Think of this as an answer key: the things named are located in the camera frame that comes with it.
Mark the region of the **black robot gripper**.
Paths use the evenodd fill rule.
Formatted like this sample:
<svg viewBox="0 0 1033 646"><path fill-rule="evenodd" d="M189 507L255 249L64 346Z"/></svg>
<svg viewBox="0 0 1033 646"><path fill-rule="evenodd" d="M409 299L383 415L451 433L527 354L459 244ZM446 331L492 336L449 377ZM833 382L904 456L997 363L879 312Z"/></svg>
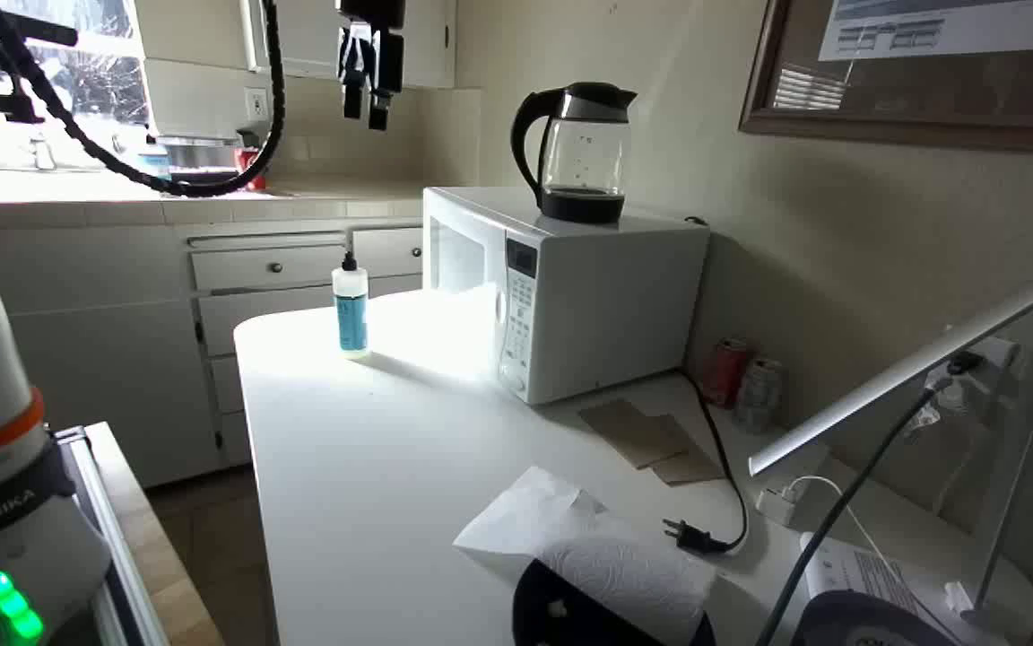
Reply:
<svg viewBox="0 0 1033 646"><path fill-rule="evenodd" d="M386 126L390 96L401 91L404 0L334 0L340 110Z"/></svg>

